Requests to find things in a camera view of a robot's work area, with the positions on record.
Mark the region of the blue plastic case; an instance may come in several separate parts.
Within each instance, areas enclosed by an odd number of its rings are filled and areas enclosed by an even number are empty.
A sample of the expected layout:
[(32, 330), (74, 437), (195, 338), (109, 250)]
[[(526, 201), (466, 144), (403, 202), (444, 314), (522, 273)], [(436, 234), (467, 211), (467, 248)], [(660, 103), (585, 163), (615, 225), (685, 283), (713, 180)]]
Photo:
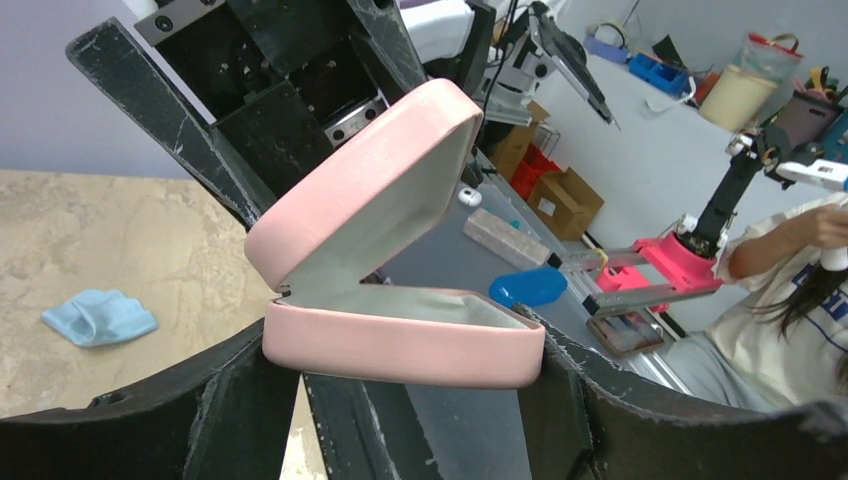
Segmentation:
[(568, 280), (558, 269), (544, 266), (496, 277), (488, 295), (506, 308), (516, 303), (537, 307), (557, 301), (567, 288)]

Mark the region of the cream bucket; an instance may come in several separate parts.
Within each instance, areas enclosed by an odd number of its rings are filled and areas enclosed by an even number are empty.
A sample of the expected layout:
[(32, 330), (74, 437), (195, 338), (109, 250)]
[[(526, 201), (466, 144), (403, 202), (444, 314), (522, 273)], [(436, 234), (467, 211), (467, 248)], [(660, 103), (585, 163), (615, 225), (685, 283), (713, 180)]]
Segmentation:
[(727, 131), (747, 124), (778, 84), (728, 64), (699, 107), (700, 116)]

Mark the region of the grey foam block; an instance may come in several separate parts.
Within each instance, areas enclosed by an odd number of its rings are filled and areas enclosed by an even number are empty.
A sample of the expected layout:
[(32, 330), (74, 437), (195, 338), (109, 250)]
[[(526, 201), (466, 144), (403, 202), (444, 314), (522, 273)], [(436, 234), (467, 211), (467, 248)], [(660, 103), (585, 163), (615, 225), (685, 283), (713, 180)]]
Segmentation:
[(551, 250), (485, 209), (473, 212), (463, 232), (518, 270), (546, 265)]

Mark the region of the cardboard box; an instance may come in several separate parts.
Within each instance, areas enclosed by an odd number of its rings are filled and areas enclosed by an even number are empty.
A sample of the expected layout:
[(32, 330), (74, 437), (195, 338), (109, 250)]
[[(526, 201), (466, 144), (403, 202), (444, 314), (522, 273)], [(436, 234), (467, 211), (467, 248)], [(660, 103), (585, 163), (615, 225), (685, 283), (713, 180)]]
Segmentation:
[(604, 199), (573, 168), (540, 176), (528, 205), (560, 241), (578, 241)]

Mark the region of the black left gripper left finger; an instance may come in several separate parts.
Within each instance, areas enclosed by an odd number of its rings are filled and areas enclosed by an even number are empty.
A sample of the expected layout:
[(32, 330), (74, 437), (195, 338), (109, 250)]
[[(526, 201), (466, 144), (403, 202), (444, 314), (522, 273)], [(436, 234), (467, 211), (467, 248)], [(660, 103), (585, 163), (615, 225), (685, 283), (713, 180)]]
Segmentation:
[(146, 379), (1, 421), (4, 479), (276, 479), (300, 374), (255, 323)]

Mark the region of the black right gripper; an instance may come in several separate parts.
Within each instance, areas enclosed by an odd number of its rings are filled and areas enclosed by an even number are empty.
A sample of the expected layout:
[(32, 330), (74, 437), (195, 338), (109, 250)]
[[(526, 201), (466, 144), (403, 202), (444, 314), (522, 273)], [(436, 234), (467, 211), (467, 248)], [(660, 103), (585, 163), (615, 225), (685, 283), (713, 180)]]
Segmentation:
[(427, 81), (395, 1), (138, 1), (136, 31), (212, 127), (114, 17), (68, 61), (245, 228), (276, 201), (260, 179), (306, 176)]

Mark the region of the crumpled light blue cloth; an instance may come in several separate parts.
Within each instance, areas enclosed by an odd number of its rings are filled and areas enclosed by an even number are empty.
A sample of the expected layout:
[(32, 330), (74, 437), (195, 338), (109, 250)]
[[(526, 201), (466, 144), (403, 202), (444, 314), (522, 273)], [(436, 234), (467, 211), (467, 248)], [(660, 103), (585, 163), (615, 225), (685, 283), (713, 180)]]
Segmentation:
[(149, 310), (120, 290), (83, 290), (45, 310), (41, 320), (80, 348), (132, 341), (159, 328)]

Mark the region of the pink glasses case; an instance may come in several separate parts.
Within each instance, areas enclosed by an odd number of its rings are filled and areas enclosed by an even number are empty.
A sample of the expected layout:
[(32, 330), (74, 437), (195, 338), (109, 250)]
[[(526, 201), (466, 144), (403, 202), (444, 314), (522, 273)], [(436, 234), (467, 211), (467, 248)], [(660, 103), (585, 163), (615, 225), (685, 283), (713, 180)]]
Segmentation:
[(289, 190), (244, 252), (275, 293), (262, 349), (278, 365), (351, 379), (478, 389), (531, 384), (542, 325), (480, 293), (460, 230), (417, 241), (457, 202), (479, 107), (455, 84), (415, 88)]

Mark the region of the person in white shirt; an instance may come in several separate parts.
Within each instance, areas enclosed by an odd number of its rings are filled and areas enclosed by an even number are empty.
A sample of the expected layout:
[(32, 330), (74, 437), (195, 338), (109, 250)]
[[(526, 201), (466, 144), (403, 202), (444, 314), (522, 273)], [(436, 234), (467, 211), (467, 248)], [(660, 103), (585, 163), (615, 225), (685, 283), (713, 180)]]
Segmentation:
[(847, 272), (820, 261), (847, 247), (847, 196), (833, 193), (751, 224), (717, 266), (747, 296), (662, 358), (691, 394), (760, 412), (847, 402)]

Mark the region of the red plastic bin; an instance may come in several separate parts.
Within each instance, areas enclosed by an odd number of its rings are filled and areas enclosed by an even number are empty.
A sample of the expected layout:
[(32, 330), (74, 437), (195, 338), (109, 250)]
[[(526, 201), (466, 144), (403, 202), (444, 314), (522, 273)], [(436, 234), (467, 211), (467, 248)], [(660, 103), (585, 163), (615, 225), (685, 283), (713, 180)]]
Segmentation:
[(522, 199), (527, 200), (542, 175), (560, 171), (557, 164), (550, 161), (539, 147), (530, 144), (509, 183)]

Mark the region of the pink robot mount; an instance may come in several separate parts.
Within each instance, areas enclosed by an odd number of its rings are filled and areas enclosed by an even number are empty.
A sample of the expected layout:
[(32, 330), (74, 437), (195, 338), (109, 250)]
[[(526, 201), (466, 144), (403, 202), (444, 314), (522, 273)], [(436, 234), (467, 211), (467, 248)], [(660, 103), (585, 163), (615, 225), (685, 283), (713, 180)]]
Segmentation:
[(599, 292), (584, 306), (593, 317), (614, 317), (640, 309), (664, 312), (677, 301), (715, 293), (715, 257), (690, 251), (673, 232), (636, 240), (629, 251), (605, 252), (595, 283)]

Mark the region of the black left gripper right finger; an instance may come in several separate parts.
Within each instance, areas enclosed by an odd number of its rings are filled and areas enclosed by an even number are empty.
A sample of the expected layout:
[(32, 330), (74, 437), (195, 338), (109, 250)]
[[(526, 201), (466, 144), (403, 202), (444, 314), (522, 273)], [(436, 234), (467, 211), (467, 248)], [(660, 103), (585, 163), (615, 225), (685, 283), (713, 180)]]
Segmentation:
[(847, 412), (813, 403), (761, 414), (624, 370), (546, 328), (518, 400), (535, 479), (844, 479)]

